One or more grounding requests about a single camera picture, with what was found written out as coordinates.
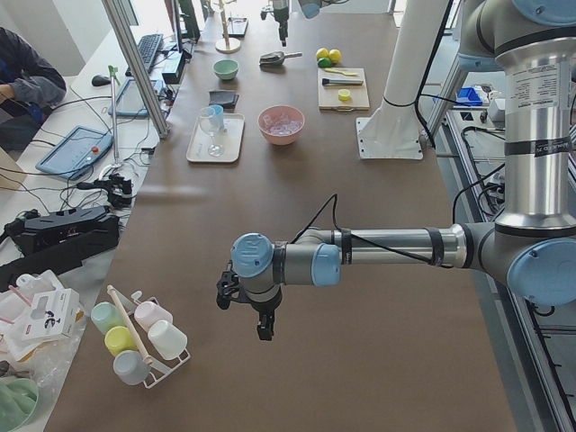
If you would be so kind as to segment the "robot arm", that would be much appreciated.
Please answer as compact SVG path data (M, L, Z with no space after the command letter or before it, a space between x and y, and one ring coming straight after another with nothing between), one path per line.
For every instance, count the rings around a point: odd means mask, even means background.
M323 7L329 5L340 5L344 1L323 1L323 0L298 0L297 4L301 12L307 19L314 18L320 13ZM264 21L267 16L272 16L278 25L278 36L283 47L286 46L288 38L288 22L291 13L291 2L289 0L268 1L266 6L260 10L260 18Z
M501 68L507 80L505 202L495 220L446 229L307 227L289 242L248 233L232 245L218 306L250 305L258 336L269 340L284 286L337 284L345 265L417 262L484 272L539 305L572 302L575 219L567 171L574 53L572 1L468 2L460 62Z

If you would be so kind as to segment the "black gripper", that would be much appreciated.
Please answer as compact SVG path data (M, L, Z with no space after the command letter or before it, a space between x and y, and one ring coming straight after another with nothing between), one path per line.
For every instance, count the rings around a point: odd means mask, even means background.
M233 264L227 263L216 283L216 303L221 310L227 310L232 302L247 303L259 313L256 333L262 341L272 341L275 331L275 310L282 301L282 291L279 285L273 285L272 295L267 300L254 300L248 296L248 291L233 270Z
M268 15L272 15L274 20L279 24L279 39L283 47L286 46L287 23L289 20L289 1L288 0L270 0L260 11L260 18L264 20Z

